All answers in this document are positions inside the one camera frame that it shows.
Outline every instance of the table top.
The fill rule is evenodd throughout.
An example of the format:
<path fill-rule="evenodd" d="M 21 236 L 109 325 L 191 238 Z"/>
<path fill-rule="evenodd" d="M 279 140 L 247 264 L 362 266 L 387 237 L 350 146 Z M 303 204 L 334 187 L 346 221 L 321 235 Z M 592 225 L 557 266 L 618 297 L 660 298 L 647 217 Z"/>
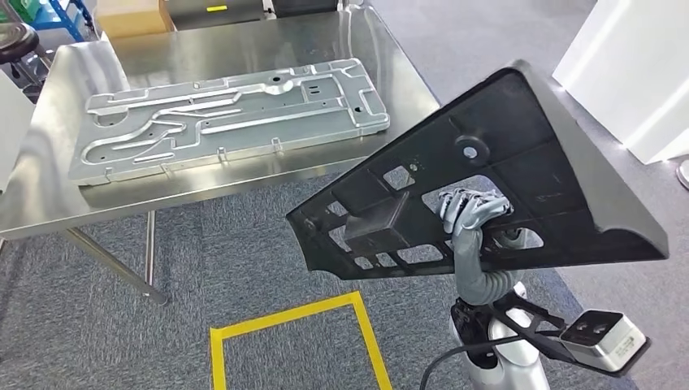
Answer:
<path fill-rule="evenodd" d="M 95 93 L 209 80 L 356 57 L 391 117 L 374 136 L 79 188 L 67 178 Z M 344 171 L 439 104 L 370 6 L 61 47 L 6 192 L 0 236 L 21 238 Z"/>

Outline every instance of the black plastic panel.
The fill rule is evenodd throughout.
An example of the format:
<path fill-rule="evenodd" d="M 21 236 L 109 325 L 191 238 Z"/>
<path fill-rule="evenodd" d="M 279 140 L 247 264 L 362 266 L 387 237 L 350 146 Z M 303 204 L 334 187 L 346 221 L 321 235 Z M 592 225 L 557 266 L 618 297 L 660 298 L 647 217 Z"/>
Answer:
<path fill-rule="evenodd" d="M 337 0 L 273 0 L 279 18 L 337 11 Z"/>
<path fill-rule="evenodd" d="M 476 175 L 515 209 L 488 223 L 486 236 L 521 227 L 544 242 L 507 250 L 484 240 L 487 271 L 667 258 L 667 235 L 558 101 L 557 88 L 524 62 L 500 69 L 291 211 L 309 269 L 341 279 L 453 272 L 449 236 L 421 196 Z M 466 157 L 466 148 L 476 155 Z M 395 190 L 384 179 L 396 167 L 411 174 L 411 185 Z M 348 214 L 331 212 L 333 202 Z M 351 248 L 328 235 L 343 225 Z M 424 244 L 443 258 L 411 264 L 397 256 Z M 372 266 L 358 265 L 360 257 Z"/>

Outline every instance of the stamped aluminum plate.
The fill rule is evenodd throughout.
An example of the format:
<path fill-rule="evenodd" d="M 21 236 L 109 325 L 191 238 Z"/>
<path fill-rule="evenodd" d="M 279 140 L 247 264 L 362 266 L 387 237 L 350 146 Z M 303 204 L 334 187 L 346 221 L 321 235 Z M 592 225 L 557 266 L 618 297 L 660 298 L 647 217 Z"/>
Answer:
<path fill-rule="evenodd" d="M 389 125 L 356 58 L 105 93 L 86 104 L 69 178 L 105 184 L 365 136 Z"/>

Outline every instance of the table leg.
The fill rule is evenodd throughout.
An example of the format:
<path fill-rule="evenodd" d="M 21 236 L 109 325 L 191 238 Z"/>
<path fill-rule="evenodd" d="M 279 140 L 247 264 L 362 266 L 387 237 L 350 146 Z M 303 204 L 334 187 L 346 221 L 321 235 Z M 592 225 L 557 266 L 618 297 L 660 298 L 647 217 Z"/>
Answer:
<path fill-rule="evenodd" d="M 29 83 L 38 87 L 42 86 L 41 79 L 38 78 L 36 73 L 25 63 L 21 62 L 21 60 L 19 62 L 12 63 L 12 65 L 24 77 L 24 79 L 28 80 Z"/>
<path fill-rule="evenodd" d="M 71 243 L 84 250 L 87 254 L 94 256 L 99 262 L 110 268 L 125 282 L 134 286 L 134 288 L 139 290 L 144 296 L 149 297 L 160 305 L 167 303 L 167 297 L 162 295 L 150 284 L 147 284 L 139 275 L 130 270 L 110 252 L 103 249 L 93 238 L 86 235 L 86 233 L 82 232 L 80 229 L 76 227 L 67 229 L 63 232 L 63 235 Z"/>
<path fill-rule="evenodd" d="M 44 48 L 40 43 L 36 46 L 36 49 L 34 49 L 33 52 L 36 53 L 39 61 L 41 61 L 45 66 L 45 69 L 50 69 L 50 67 L 53 66 L 53 62 L 50 60 L 50 57 L 48 57 L 46 48 Z"/>
<path fill-rule="evenodd" d="M 153 263 L 155 258 L 155 210 L 149 211 L 146 224 L 146 283 L 153 285 Z"/>

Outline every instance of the black cable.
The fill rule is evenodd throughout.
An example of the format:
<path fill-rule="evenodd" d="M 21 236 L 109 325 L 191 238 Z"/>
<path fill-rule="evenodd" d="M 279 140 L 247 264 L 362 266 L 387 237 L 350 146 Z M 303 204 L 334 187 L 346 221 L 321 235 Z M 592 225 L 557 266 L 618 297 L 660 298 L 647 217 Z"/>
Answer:
<path fill-rule="evenodd" d="M 418 387 L 418 390 L 426 390 L 426 385 L 428 384 L 428 379 L 431 377 L 431 372 L 442 362 L 447 360 L 448 358 L 457 355 L 458 353 L 463 353 L 467 351 L 471 351 L 472 349 L 485 349 L 485 348 L 491 348 L 496 345 L 502 345 L 502 344 L 508 344 L 508 343 L 513 343 L 514 341 L 520 341 L 524 340 L 523 337 L 521 336 L 511 336 L 511 337 L 505 337 L 503 339 L 498 339 L 498 340 L 492 340 L 492 341 L 487 341 L 485 343 L 479 343 L 479 344 L 472 344 L 472 345 L 462 345 L 461 347 L 456 347 L 453 349 L 450 349 L 448 352 L 443 353 L 439 357 L 437 357 L 431 364 L 426 367 L 426 370 L 423 372 L 423 376 L 421 377 L 421 385 Z"/>

